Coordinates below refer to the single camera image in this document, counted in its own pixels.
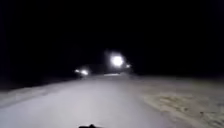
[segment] road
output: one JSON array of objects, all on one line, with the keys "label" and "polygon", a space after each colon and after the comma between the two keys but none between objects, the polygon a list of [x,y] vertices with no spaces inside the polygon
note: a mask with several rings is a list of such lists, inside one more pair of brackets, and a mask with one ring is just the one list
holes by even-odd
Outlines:
[{"label": "road", "polygon": [[0,108],[1,128],[190,128],[177,124],[129,90],[131,82],[83,80]]}]

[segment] dark sky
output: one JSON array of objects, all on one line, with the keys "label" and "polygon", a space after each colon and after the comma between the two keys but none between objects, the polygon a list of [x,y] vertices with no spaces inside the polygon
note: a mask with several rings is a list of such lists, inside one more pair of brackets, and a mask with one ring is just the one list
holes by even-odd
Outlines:
[{"label": "dark sky", "polygon": [[32,83],[83,64],[99,69],[108,50],[138,74],[223,75],[223,1],[95,4],[3,0],[2,78]]}]

